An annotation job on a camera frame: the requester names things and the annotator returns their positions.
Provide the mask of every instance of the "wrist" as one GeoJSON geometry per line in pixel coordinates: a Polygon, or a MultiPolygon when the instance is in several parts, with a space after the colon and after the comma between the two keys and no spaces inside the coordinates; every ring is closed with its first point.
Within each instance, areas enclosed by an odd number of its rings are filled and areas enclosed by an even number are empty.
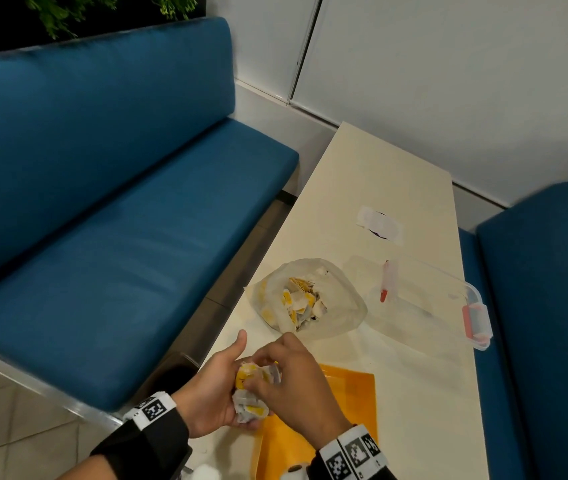
{"type": "Polygon", "coordinates": [[[322,421],[307,440],[313,448],[319,451],[352,427],[352,423],[344,415],[341,415],[341,417],[335,417],[332,420],[322,421]]]}
{"type": "Polygon", "coordinates": [[[175,402],[175,408],[188,428],[188,437],[191,437],[195,408],[193,407],[193,401],[190,400],[188,391],[182,388],[171,394],[170,397],[175,402]]]}

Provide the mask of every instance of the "black wristband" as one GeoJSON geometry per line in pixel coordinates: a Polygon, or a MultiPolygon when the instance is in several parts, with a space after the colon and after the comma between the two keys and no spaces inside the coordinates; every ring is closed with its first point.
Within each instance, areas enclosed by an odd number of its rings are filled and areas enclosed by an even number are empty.
{"type": "Polygon", "coordinates": [[[126,421],[90,454],[104,455],[118,480],[172,480],[191,453],[188,427],[173,407],[142,430],[134,420],[126,421]]]}

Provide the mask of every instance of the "plastic bag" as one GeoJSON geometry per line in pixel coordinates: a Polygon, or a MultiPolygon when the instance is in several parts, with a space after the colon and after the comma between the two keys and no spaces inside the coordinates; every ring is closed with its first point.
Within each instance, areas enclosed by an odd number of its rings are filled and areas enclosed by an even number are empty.
{"type": "Polygon", "coordinates": [[[364,300],[342,270],[321,258],[283,264],[246,290],[250,305],[269,326],[281,333],[291,331],[300,340],[327,339],[355,330],[367,314],[364,300]],[[325,306],[317,319],[307,319],[299,327],[289,315],[282,296],[290,286],[290,278],[313,282],[316,288],[313,291],[317,291],[315,295],[325,306]]]}

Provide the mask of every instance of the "table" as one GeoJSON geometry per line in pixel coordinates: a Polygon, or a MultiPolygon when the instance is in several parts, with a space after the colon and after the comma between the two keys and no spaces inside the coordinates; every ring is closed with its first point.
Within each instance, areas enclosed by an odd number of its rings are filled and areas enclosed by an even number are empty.
{"type": "MultiPolygon", "coordinates": [[[[362,205],[404,226],[403,252],[464,278],[450,175],[343,123],[251,283],[299,258],[322,257],[337,266],[352,255],[381,262],[388,244],[356,225],[362,205]]],[[[463,330],[459,316],[449,322],[463,330]]],[[[279,336],[242,296],[209,356],[230,345],[240,328],[248,332],[246,355],[279,336]]],[[[470,346],[459,346],[457,363],[442,362],[364,323],[312,342],[309,350],[319,362],[375,374],[379,443],[400,480],[488,478],[470,346]]],[[[190,468],[208,463],[224,478],[249,478],[252,436],[222,428],[191,446],[190,468]]]]}

